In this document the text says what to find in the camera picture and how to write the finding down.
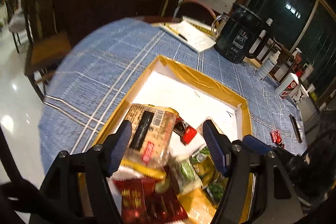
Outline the clear bread pack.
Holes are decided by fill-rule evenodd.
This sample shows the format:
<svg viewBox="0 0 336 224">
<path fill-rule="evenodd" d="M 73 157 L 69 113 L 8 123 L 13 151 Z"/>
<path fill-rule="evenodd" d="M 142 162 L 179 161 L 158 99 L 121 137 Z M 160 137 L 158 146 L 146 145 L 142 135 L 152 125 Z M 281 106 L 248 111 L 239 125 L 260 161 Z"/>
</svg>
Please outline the clear bread pack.
<svg viewBox="0 0 336 224">
<path fill-rule="evenodd" d="M 178 112 L 169 107 L 132 104 L 125 116 L 132 126 L 131 138 L 121 165 L 145 176 L 164 178 L 169 143 L 178 116 Z"/>
</svg>

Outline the green yellow snack packet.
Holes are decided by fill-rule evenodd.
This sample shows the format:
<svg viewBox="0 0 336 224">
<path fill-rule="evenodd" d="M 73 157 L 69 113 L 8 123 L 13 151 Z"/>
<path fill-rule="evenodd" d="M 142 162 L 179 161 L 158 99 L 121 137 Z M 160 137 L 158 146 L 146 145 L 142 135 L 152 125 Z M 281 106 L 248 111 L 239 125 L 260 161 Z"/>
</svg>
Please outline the green yellow snack packet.
<svg viewBox="0 0 336 224">
<path fill-rule="evenodd" d="M 210 182 L 204 189 L 203 192 L 210 201 L 211 205 L 214 208 L 218 208 L 218 205 L 221 202 L 221 199 L 224 196 L 224 192 L 226 190 L 228 183 L 228 178 L 223 177 L 221 174 Z"/>
</svg>

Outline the small red candy packet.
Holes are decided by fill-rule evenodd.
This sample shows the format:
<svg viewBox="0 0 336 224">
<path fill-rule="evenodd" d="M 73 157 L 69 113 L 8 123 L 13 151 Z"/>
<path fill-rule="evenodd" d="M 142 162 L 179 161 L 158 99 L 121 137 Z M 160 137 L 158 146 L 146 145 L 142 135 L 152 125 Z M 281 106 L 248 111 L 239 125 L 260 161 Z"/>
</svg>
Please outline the small red candy packet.
<svg viewBox="0 0 336 224">
<path fill-rule="evenodd" d="M 175 120 L 173 130 L 180 137 L 180 140 L 184 145 L 188 145 L 197 134 L 197 130 L 190 126 L 181 117 L 178 117 Z"/>
</svg>

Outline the olive snack packet in box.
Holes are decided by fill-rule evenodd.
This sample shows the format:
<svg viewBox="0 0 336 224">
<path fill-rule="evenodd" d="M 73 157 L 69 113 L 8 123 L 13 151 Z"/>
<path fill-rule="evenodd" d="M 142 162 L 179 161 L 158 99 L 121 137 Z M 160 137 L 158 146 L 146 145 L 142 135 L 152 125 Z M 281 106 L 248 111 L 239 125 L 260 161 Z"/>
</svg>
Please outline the olive snack packet in box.
<svg viewBox="0 0 336 224">
<path fill-rule="evenodd" d="M 189 157 L 189 161 L 201 179 L 203 186 L 207 186 L 213 180 L 217 171 L 209 148 L 204 146 L 197 150 Z"/>
</svg>

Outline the small red candy wrapper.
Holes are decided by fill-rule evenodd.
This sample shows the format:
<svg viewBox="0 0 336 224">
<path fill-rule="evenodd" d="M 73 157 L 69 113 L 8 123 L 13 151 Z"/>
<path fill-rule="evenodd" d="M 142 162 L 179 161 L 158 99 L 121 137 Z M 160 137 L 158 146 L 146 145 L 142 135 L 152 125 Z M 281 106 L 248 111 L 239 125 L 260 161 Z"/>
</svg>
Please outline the small red candy wrapper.
<svg viewBox="0 0 336 224">
<path fill-rule="evenodd" d="M 284 142 L 282 141 L 281 133 L 279 130 L 272 130 L 270 132 L 270 137 L 272 139 L 272 142 L 278 147 L 278 148 L 284 148 Z"/>
</svg>

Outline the small pale green packet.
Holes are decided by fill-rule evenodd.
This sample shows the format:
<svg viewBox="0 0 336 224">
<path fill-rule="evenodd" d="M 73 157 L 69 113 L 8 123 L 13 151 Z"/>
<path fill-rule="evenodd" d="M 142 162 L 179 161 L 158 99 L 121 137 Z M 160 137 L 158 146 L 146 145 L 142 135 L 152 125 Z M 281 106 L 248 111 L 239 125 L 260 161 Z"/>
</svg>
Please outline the small pale green packet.
<svg viewBox="0 0 336 224">
<path fill-rule="evenodd" d="M 170 170 L 177 183 L 177 194 L 185 195 L 203 186 L 189 159 L 172 162 Z"/>
</svg>

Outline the dark red snack bag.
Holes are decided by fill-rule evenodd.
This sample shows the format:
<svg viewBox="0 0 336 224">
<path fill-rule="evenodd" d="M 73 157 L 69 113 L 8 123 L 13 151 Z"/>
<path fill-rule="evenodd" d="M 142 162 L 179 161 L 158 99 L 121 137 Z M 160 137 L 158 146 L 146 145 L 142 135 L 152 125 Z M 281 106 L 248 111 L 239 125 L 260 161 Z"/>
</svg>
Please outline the dark red snack bag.
<svg viewBox="0 0 336 224">
<path fill-rule="evenodd" d="M 173 223 L 188 219 L 178 201 L 169 167 L 164 167 L 163 179 L 136 176 L 121 170 L 111 179 L 121 194 L 123 223 Z"/>
</svg>

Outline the white patterned paper cup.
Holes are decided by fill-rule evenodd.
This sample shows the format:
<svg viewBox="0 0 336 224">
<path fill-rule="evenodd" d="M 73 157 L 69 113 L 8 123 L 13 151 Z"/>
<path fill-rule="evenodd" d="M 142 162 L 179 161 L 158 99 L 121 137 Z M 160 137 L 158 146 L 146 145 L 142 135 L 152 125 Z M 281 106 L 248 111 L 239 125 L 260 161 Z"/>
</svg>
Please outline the white patterned paper cup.
<svg viewBox="0 0 336 224">
<path fill-rule="evenodd" d="M 303 85 L 297 87 L 293 95 L 291 96 L 294 104 L 298 106 L 302 101 L 309 96 L 306 88 Z"/>
</svg>

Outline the blue plaid tablecloth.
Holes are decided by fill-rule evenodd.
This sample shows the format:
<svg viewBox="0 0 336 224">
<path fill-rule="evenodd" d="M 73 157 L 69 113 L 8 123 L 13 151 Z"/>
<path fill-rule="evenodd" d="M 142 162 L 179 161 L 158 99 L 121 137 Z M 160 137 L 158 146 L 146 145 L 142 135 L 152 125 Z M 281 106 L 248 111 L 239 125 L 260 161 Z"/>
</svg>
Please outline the blue plaid tablecloth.
<svg viewBox="0 0 336 224">
<path fill-rule="evenodd" d="M 39 122 L 42 165 L 48 170 L 56 155 L 89 147 L 129 89 L 159 55 L 185 64 L 230 88 L 248 102 L 253 135 L 270 143 L 270 131 L 281 133 L 285 148 L 301 155 L 305 139 L 297 140 L 290 118 L 299 109 L 276 94 L 270 77 L 255 79 L 256 70 L 234 64 L 216 50 L 192 51 L 158 27 L 125 18 L 85 37 L 67 55 L 49 83 Z"/>
</svg>

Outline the gold cardboard box tray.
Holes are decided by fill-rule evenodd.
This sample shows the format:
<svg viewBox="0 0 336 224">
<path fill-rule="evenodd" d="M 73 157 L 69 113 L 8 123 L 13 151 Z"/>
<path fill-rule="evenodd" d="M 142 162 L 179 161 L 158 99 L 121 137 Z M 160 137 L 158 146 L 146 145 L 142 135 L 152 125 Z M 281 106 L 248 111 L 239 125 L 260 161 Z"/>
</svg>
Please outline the gold cardboard box tray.
<svg viewBox="0 0 336 224">
<path fill-rule="evenodd" d="M 173 109 L 193 128 L 211 119 L 231 141 L 252 134 L 246 99 L 203 73 L 159 55 L 112 112 L 95 144 L 117 131 L 133 103 Z"/>
</svg>

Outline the white spray bottle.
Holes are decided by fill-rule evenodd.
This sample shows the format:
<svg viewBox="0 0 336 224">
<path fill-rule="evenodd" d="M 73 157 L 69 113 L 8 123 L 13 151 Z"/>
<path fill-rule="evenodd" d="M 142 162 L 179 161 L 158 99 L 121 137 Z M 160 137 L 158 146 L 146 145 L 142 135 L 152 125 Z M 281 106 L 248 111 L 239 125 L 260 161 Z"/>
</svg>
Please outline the white spray bottle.
<svg viewBox="0 0 336 224">
<path fill-rule="evenodd" d="M 277 64 L 278 57 L 280 55 L 280 51 L 277 51 L 273 55 L 270 55 L 266 61 L 263 62 L 261 67 L 258 69 L 256 76 L 259 81 L 263 80 L 270 71 L 274 68 L 274 66 Z"/>
</svg>

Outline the black electric kettle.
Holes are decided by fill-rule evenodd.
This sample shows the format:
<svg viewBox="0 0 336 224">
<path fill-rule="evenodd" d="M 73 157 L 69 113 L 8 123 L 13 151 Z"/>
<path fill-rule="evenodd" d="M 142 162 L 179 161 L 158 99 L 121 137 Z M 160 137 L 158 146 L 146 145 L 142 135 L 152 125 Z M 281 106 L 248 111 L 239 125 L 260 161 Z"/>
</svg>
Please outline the black electric kettle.
<svg viewBox="0 0 336 224">
<path fill-rule="evenodd" d="M 273 20 L 264 21 L 241 4 L 234 4 L 231 16 L 221 14 L 211 25 L 215 50 L 232 63 L 255 59 L 273 34 Z"/>
</svg>

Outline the white notebook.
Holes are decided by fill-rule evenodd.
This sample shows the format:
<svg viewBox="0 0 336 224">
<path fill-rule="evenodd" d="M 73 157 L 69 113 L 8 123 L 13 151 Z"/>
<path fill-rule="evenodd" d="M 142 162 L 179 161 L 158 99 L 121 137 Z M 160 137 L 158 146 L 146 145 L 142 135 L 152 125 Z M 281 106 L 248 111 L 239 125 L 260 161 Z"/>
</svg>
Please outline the white notebook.
<svg viewBox="0 0 336 224">
<path fill-rule="evenodd" d="M 175 37 L 180 42 L 183 42 L 186 46 L 197 53 L 209 50 L 216 44 L 211 26 L 208 26 L 198 20 L 183 16 L 182 21 L 179 23 L 166 23 L 187 38 L 187 41 L 179 38 L 175 34 L 172 34 L 164 27 L 164 24 L 165 23 L 159 23 L 159 28 Z"/>
</svg>

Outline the wooden chair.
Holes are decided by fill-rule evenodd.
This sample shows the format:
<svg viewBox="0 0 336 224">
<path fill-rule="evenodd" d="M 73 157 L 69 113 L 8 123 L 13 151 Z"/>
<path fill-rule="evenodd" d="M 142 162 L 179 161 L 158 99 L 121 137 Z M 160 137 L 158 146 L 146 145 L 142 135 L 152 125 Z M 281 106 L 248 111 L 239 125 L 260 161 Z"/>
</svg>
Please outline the wooden chair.
<svg viewBox="0 0 336 224">
<path fill-rule="evenodd" d="M 29 40 L 24 75 L 39 99 L 44 100 L 46 85 L 49 84 L 58 65 L 70 52 L 71 45 L 65 31 L 53 30 L 49 34 L 39 35 L 36 0 L 22 0 L 22 10 Z"/>
</svg>

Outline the dark wooden sideboard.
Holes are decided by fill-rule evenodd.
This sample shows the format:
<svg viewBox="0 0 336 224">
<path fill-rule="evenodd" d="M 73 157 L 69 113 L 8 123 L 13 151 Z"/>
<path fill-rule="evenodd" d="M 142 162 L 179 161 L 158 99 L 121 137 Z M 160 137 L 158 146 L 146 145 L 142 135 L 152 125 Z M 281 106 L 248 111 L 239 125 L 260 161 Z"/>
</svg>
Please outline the dark wooden sideboard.
<svg viewBox="0 0 336 224">
<path fill-rule="evenodd" d="M 74 46 L 94 30 L 122 18 L 159 16 L 165 0 L 54 0 L 58 30 Z"/>
</svg>

